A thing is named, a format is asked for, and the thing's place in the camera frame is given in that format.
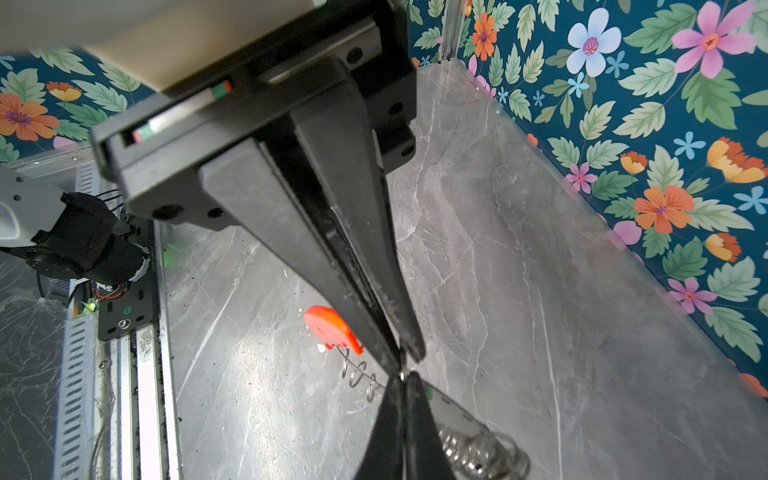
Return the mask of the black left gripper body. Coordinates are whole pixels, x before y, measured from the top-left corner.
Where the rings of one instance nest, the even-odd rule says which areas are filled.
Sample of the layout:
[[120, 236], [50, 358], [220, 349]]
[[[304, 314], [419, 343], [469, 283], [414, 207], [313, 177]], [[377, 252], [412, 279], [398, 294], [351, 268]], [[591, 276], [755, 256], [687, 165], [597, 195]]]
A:
[[198, 169], [248, 137], [284, 141], [290, 110], [335, 79], [354, 82], [392, 172], [410, 161], [416, 72], [398, 1], [331, 1], [96, 126], [99, 169], [138, 217], [209, 230], [231, 217]]

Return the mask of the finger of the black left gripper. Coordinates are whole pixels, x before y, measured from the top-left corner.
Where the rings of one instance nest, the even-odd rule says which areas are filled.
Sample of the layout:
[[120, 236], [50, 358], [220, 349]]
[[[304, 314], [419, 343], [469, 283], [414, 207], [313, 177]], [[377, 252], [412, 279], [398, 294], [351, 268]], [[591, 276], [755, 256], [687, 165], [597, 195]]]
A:
[[248, 138], [199, 169], [202, 189], [341, 315], [390, 375], [401, 371], [399, 348], [377, 313], [313, 224], [269, 152]]
[[421, 361], [426, 344], [400, 270], [388, 190], [365, 100], [335, 57], [305, 72], [324, 85], [292, 111], [296, 136], [341, 226], [363, 289], [384, 315], [383, 325], [373, 327], [383, 345], [373, 340], [365, 345], [380, 363], [398, 363], [403, 352]]

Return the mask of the metal keyring holder red handle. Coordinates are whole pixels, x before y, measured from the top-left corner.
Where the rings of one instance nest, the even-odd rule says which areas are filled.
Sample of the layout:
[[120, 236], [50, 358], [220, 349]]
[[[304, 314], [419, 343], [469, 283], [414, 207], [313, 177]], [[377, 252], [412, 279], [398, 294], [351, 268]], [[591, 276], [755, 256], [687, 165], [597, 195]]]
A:
[[351, 328], [334, 310], [313, 306], [304, 314], [309, 331], [344, 359], [342, 376], [354, 388], [369, 383], [366, 399], [381, 403], [357, 479], [526, 479], [528, 454], [505, 434], [481, 423], [417, 372], [386, 381], [356, 358], [364, 353]]

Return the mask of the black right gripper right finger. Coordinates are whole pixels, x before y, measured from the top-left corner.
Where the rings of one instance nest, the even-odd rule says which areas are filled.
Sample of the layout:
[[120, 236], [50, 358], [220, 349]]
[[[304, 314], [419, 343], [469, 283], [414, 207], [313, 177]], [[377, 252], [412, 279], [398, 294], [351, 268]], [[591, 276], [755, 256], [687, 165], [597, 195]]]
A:
[[405, 474], [408, 480], [454, 480], [438, 435], [424, 382], [412, 371], [405, 380]]

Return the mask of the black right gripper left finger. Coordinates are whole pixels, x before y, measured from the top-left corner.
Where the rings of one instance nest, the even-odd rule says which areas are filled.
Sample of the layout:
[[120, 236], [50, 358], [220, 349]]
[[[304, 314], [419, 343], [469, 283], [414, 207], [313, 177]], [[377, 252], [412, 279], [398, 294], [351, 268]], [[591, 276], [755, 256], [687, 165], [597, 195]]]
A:
[[391, 377], [355, 480], [400, 480], [404, 473], [404, 384]]

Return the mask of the aluminium mounting rail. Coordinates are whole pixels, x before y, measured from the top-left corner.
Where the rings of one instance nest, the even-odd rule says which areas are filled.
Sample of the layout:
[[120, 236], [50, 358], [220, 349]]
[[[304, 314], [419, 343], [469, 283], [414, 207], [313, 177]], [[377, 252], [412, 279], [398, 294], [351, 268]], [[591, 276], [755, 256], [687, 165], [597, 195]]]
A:
[[154, 228], [159, 315], [108, 344], [114, 403], [108, 479], [183, 478], [161, 228]]

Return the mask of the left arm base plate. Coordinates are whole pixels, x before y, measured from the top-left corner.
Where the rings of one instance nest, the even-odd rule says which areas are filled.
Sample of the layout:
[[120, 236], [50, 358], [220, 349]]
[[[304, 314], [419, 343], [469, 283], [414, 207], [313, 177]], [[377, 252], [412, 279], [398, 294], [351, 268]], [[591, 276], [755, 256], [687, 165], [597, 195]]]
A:
[[136, 282], [123, 284], [114, 294], [107, 294], [100, 287], [94, 288], [98, 300], [97, 333], [98, 338], [104, 342], [155, 323], [160, 316], [154, 223], [132, 218], [128, 225], [131, 230], [126, 239], [148, 251], [148, 269]]

